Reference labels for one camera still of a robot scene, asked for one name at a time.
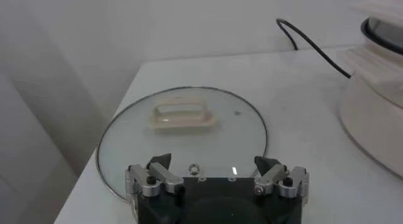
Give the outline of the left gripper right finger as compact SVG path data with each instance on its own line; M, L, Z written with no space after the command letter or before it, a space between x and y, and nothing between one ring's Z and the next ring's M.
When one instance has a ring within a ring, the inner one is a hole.
M254 193L257 196L272 194L275 189L282 198L300 198L302 206L309 200L309 173L304 167L288 170L276 159L256 156L254 158L259 177L254 179Z

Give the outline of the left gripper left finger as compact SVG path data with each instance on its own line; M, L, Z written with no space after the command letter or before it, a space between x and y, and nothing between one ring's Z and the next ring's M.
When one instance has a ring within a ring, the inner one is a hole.
M184 179L169 171L171 154L151 158L145 167L129 165L125 171L127 197L141 194L146 198L156 197L165 191L168 194L185 193Z

